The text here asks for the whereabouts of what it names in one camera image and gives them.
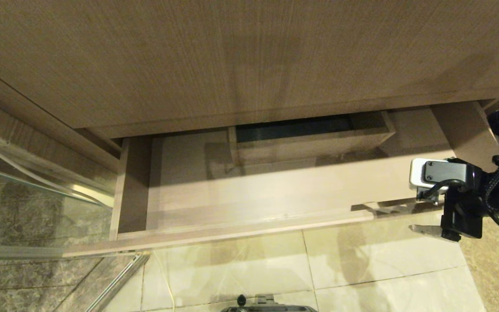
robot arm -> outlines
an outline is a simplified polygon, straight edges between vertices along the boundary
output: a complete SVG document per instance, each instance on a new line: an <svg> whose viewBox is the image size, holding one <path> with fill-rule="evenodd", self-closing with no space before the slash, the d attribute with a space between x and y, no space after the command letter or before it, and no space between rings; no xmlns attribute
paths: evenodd
<svg viewBox="0 0 499 312"><path fill-rule="evenodd" d="M499 111L489 115L488 121L499 140ZM493 162L498 169L484 172L458 158L414 159L410 187L417 190L417 200L438 204L441 195L445 199L439 227L414 225L412 230L459 241L461 235L481 238L483 217L499 225L499 155L493 156Z"/></svg>

glass panel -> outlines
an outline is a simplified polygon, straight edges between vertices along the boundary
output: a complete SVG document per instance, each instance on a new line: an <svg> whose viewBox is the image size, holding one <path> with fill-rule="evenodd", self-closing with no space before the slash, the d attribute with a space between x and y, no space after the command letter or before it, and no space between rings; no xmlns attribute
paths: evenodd
<svg viewBox="0 0 499 312"><path fill-rule="evenodd" d="M66 247L106 241L111 211L0 175L0 245Z"/></svg>

open drawer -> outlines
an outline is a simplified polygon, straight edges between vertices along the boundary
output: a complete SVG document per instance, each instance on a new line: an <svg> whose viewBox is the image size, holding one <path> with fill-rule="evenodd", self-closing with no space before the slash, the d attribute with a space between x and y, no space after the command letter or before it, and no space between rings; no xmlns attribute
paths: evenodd
<svg viewBox="0 0 499 312"><path fill-rule="evenodd" d="M476 101L381 117L391 121L391 134L383 132L387 137L376 147L244 165L232 157L228 129L125 138L113 246L139 249L371 220L382 215L374 203L407 200L413 206L408 175L414 158L457 156L495 168L490 158L499 149ZM400 208L400 215L410 213L409 205Z"/></svg>

tile floor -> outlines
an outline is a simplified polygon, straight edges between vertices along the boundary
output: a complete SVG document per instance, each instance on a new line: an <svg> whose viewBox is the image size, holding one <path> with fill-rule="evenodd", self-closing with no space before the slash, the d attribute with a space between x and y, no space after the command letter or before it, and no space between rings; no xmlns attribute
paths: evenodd
<svg viewBox="0 0 499 312"><path fill-rule="evenodd" d="M456 243L414 234L440 212L155 250L105 312L219 312L244 294L331 311L481 312Z"/></svg>

white cable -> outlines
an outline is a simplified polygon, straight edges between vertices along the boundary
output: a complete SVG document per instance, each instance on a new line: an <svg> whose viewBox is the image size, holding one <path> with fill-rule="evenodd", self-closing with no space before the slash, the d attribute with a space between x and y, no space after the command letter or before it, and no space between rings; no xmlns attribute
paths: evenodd
<svg viewBox="0 0 499 312"><path fill-rule="evenodd" d="M8 158L7 156L5 156L4 154L0 153L0 158L2 160L4 160L6 163L8 163L9 165L13 166L14 168L16 168L16 170L19 170L20 172L24 173L25 175L27 176L30 176L30 178L33 178L35 180L38 180L44 184L47 184L55 189L58 189L64 193L67 193L67 194L77 194L77 195L80 195L82 197L85 197L85 198L88 198L89 200L92 200L95 204L98 204L102 207L105 207L107 209L110 209L110 210L113 210L113 208L105 205L104 203L102 203L101 201L97 200L97 198L93 198L91 197L90 195L87 195L85 193L82 193L82 192L78 192L77 190L73 190L71 188L67 188L65 186L62 186L62 185L59 185L59 184L55 184L54 182L51 182L49 180L46 180L44 178L42 178L41 176L35 174L34 172L31 172L30 170L24 168L23 166L19 165L18 163L14 162L14 160Z"/></svg>
<svg viewBox="0 0 499 312"><path fill-rule="evenodd" d="M155 253L155 250L153 250L152 252L153 252L153 255L155 256L155 260L157 260L157 263L159 264L159 268L161 269L161 274L163 274L163 278L165 279L165 283L167 284L168 294L171 296L171 300L172 300L172 312L175 312L176 304L175 304L175 297L172 294L171 284L168 282L167 274L165 273L165 270L163 269L163 264L161 263L161 259Z"/></svg>

